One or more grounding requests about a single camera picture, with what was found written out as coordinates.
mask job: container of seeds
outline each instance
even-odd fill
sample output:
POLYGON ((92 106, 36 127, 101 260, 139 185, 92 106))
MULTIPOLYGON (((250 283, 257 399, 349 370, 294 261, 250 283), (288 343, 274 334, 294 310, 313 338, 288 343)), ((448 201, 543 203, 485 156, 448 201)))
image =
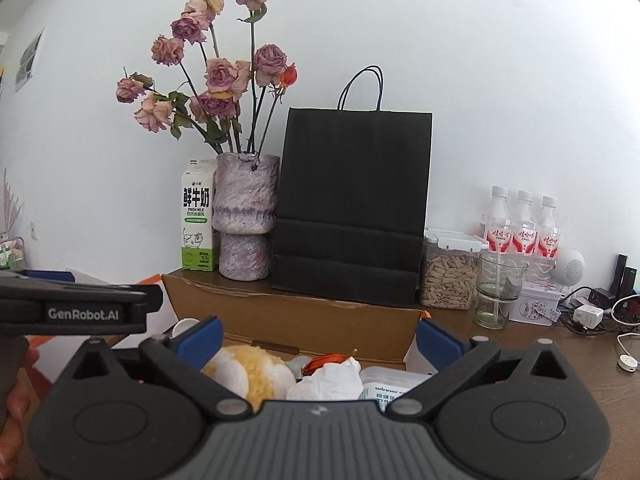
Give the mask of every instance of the container of seeds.
POLYGON ((469 295, 476 286, 478 258, 487 249, 487 242, 478 236, 426 229, 420 272, 420 304, 468 309, 469 295))

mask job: white round speaker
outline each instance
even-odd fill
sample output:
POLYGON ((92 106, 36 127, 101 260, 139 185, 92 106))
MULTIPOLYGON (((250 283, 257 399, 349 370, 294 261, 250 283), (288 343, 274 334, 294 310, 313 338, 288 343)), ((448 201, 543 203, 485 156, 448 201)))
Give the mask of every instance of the white round speaker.
POLYGON ((559 248, 556 253, 556 266, 551 275, 561 285, 576 285, 584 276, 582 254, 575 249, 559 248))

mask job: green and white milk carton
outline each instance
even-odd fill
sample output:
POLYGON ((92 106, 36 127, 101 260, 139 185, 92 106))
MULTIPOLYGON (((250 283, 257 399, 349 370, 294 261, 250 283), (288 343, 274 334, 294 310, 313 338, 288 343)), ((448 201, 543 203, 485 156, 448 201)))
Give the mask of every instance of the green and white milk carton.
POLYGON ((220 233, 213 229, 216 161, 191 160, 182 174, 182 268, 214 270, 220 256, 220 233))

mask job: vase of flowers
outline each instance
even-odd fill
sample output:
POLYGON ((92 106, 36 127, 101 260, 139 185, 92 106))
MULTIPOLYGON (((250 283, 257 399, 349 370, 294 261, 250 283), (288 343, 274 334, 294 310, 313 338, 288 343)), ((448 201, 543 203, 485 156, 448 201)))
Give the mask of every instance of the vase of flowers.
POLYGON ((255 47, 255 26, 267 13, 267 0, 235 1, 246 6, 249 13, 239 21, 250 30, 251 61, 229 61, 220 54, 214 20, 222 13, 224 0, 189 0, 180 17, 171 23, 172 36, 161 34, 151 46, 151 58, 157 64, 179 66, 184 83, 164 94, 156 89, 153 78, 125 71, 116 98, 132 103, 142 96, 134 117, 143 128, 158 133, 169 127, 175 139, 180 139, 184 129, 193 129, 216 151, 213 226, 223 233, 220 272, 248 281, 264 278, 269 272, 271 252, 266 234, 274 227, 280 158, 263 155, 262 148, 273 111, 295 83, 298 72, 295 63, 288 64, 286 54, 275 44, 255 47), (182 63, 187 44, 202 55, 204 81, 200 82, 204 84, 192 79, 182 63), (190 94, 180 90, 184 85, 190 94), (243 127, 240 102, 249 90, 251 120, 243 127), (265 107, 269 111, 256 149, 258 118, 267 93, 272 99, 265 107), (244 132, 249 133, 243 141, 244 132), (225 234, 229 235, 226 243, 225 234))

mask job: box flap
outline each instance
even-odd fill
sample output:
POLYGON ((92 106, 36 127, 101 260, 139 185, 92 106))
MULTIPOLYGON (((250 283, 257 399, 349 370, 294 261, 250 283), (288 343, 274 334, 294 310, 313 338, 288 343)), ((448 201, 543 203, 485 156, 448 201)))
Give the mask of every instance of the box flap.
POLYGON ((357 349, 358 359, 401 363, 421 312, 249 290, 255 284, 162 279, 178 318, 218 316, 230 339, 290 347, 289 354, 351 354, 357 349))

